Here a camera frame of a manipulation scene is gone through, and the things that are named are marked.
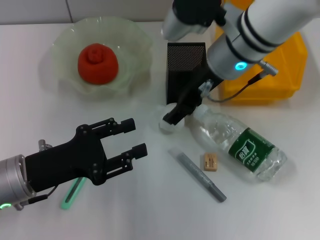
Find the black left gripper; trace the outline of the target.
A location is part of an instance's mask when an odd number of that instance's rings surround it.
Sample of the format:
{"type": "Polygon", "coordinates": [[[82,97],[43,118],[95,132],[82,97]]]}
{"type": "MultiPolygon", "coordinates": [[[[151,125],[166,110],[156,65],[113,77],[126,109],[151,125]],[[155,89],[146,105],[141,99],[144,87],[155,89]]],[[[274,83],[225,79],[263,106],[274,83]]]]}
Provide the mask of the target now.
{"type": "Polygon", "coordinates": [[[70,141],[25,158],[27,181],[35,192],[41,192],[80,177],[99,186],[108,179],[132,171],[133,159],[148,155],[146,144],[107,159],[101,139],[135,129],[133,118],[120,123],[108,118],[91,125],[80,125],[70,141]]]}

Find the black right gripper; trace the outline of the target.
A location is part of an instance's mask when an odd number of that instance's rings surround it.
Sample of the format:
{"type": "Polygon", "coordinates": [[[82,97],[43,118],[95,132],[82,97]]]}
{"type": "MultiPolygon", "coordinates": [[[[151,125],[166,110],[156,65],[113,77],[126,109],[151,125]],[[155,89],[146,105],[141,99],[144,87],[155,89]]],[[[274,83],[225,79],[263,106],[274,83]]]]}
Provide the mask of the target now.
{"type": "Polygon", "coordinates": [[[177,125],[186,116],[191,115],[202,103],[199,87],[208,80],[213,81],[211,90],[223,82],[222,78],[212,72],[207,63],[198,65],[191,72],[189,82],[182,88],[177,105],[162,119],[170,125],[177,125]]]}

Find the white paper ball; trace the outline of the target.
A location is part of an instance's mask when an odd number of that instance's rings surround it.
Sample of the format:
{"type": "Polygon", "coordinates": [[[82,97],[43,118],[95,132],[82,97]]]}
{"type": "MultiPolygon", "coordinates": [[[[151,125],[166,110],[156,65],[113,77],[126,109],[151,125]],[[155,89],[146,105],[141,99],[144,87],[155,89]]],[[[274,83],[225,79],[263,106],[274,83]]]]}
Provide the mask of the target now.
{"type": "Polygon", "coordinates": [[[176,125],[169,124],[168,122],[163,120],[164,116],[166,114],[168,114],[171,110],[173,110],[176,105],[177,105],[176,103],[167,104],[164,107],[164,109],[160,112],[159,128],[166,134],[172,134],[175,132],[179,132],[185,126],[185,119],[184,118],[182,120],[180,120],[176,125]]]}

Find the clear water bottle green label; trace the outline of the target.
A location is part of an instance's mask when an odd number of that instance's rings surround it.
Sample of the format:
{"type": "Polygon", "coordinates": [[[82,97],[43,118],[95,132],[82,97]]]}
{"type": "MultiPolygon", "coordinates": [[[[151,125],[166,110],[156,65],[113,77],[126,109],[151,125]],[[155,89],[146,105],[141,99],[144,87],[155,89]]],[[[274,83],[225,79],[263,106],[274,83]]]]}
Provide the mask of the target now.
{"type": "Polygon", "coordinates": [[[214,112],[207,105],[201,104],[194,110],[191,125],[206,150],[220,149],[262,182],[270,181],[288,159],[282,150],[246,124],[214,112]]]}

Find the red-orange toy orange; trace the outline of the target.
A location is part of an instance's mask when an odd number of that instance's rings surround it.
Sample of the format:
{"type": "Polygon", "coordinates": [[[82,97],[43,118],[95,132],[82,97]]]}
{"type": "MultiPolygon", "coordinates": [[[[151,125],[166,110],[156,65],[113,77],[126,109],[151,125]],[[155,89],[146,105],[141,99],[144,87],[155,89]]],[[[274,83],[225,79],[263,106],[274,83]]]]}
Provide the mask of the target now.
{"type": "Polygon", "coordinates": [[[85,82],[93,85],[105,85],[117,77],[119,63],[111,48],[100,43],[93,43],[80,52],[77,71],[85,82]]]}

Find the black mesh pen holder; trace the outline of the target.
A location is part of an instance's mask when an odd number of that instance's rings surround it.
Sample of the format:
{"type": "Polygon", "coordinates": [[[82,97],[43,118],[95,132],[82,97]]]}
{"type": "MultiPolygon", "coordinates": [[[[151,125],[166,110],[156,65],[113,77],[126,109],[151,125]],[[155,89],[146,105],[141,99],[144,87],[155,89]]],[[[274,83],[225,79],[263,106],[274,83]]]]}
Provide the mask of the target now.
{"type": "Polygon", "coordinates": [[[204,42],[169,42],[167,44],[166,103],[178,103],[192,71],[207,63],[204,42]]]}

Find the grey marker pen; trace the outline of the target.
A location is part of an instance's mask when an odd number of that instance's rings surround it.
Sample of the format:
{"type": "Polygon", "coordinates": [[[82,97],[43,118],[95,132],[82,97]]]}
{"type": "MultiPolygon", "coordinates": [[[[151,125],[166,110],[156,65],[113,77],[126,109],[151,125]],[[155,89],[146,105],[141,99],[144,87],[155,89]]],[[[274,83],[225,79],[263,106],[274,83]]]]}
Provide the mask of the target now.
{"type": "Polygon", "coordinates": [[[227,199],[214,182],[184,152],[178,148],[171,148],[168,152],[220,203],[227,199]]]}

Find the pale green glass fruit plate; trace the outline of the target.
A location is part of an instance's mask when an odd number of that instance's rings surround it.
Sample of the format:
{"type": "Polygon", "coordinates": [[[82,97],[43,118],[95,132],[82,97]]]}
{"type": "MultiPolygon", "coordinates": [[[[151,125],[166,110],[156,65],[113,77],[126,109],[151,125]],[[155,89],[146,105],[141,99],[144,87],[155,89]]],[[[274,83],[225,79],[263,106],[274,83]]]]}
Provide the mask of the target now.
{"type": "Polygon", "coordinates": [[[82,94],[124,93],[150,70],[152,44],[133,21],[115,16],[88,17],[65,29],[53,42],[53,71],[58,80],[69,82],[82,94]],[[115,53],[119,69],[112,82],[91,84],[79,75],[78,57],[91,44],[101,44],[115,53]]]}

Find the mint green utility knife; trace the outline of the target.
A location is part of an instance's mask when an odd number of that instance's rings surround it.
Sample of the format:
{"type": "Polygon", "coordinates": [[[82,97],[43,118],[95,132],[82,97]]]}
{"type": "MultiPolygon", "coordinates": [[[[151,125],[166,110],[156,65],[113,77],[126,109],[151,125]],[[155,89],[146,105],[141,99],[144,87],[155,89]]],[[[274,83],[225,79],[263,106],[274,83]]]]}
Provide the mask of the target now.
{"type": "Polygon", "coordinates": [[[62,210],[68,210],[72,206],[79,192],[84,186],[86,180],[87,179],[85,177],[79,177],[74,180],[74,182],[72,183],[71,187],[69,188],[67,194],[65,195],[64,199],[60,204],[60,208],[62,210]]]}

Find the small beige wooden block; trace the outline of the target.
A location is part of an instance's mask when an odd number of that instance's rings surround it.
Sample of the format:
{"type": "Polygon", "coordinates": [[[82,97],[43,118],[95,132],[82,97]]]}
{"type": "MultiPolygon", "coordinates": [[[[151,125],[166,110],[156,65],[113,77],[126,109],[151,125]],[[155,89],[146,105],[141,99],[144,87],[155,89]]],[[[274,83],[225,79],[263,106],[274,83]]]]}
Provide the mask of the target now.
{"type": "Polygon", "coordinates": [[[215,153],[204,154],[204,170],[216,172],[218,170],[218,158],[215,153]]]}

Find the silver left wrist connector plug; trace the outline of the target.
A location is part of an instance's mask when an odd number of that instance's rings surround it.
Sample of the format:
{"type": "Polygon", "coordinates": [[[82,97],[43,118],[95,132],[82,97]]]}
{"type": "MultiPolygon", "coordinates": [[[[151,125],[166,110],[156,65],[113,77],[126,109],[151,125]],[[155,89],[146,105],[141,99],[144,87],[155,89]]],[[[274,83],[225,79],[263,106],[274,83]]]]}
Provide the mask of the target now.
{"type": "Polygon", "coordinates": [[[39,152],[45,151],[47,149],[52,148],[53,146],[46,143],[46,141],[44,139],[40,139],[38,141],[38,148],[39,148],[39,152]]]}

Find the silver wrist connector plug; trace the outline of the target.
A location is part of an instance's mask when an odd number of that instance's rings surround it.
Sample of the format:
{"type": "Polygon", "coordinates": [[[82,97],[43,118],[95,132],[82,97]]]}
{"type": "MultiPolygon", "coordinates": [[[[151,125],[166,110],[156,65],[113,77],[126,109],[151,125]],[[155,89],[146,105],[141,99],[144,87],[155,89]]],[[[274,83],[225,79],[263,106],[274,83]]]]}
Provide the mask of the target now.
{"type": "Polygon", "coordinates": [[[52,148],[53,146],[46,143],[46,141],[44,139],[40,139],[38,141],[38,148],[39,148],[39,152],[45,151],[47,149],[52,148]]]}
{"type": "Polygon", "coordinates": [[[279,72],[277,68],[275,68],[274,66],[272,66],[271,64],[269,64],[268,62],[266,62],[264,60],[260,60],[258,62],[258,65],[263,69],[263,71],[267,75],[276,76],[279,72]]]}

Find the silver right wrist connector plug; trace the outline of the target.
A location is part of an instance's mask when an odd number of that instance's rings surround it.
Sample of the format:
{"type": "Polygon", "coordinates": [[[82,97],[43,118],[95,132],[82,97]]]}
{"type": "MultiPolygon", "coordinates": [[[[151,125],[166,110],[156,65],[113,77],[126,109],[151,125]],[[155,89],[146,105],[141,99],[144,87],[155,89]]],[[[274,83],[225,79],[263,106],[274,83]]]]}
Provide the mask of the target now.
{"type": "Polygon", "coordinates": [[[263,69],[263,71],[267,75],[276,76],[279,72],[277,68],[275,68],[274,66],[272,66],[271,64],[269,64],[268,62],[266,62],[264,60],[260,60],[258,62],[258,65],[263,69]]]}

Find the yellow plastic bin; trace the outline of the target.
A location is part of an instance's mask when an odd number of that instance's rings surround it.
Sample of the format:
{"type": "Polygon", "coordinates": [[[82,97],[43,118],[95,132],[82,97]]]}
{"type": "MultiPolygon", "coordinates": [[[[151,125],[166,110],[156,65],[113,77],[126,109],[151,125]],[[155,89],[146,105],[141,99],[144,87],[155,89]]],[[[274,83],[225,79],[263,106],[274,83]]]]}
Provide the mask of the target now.
{"type": "MultiPolygon", "coordinates": [[[[224,0],[242,11],[254,0],[224,0]]],[[[229,101],[230,105],[268,105],[286,100],[301,87],[307,63],[308,50],[297,32],[264,60],[278,69],[276,76],[266,76],[247,87],[241,94],[229,101]]],[[[257,65],[236,80],[223,81],[217,88],[219,98],[225,99],[239,91],[247,82],[258,74],[261,68],[257,65]]]]}

